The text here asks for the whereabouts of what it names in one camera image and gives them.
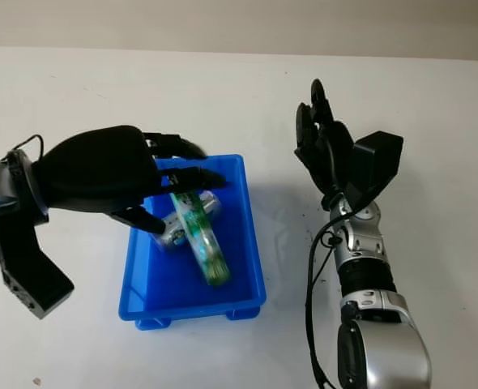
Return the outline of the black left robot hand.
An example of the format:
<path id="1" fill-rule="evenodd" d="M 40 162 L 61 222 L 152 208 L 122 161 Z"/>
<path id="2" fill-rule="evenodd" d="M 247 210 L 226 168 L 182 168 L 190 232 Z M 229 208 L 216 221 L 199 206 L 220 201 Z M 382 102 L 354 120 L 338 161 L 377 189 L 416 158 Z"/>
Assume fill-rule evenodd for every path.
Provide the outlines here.
<path id="1" fill-rule="evenodd" d="M 156 159 L 204 160 L 206 153 L 180 135 L 113 126 L 70 137 L 32 165 L 45 205 L 101 213 L 148 233 L 165 223 L 142 204 L 153 195 L 226 186 L 223 175 L 200 167 L 161 170 Z"/>

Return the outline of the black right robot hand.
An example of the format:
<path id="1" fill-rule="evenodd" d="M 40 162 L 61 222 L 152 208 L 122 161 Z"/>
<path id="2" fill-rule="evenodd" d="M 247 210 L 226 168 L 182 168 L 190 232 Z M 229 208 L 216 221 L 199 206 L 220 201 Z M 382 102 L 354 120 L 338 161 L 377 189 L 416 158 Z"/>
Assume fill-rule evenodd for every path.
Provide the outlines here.
<path id="1" fill-rule="evenodd" d="M 311 104 L 299 104 L 296 114 L 295 155 L 307 168 L 324 197 L 344 191 L 353 140 L 348 128 L 335 119 L 319 79 L 311 83 Z"/>

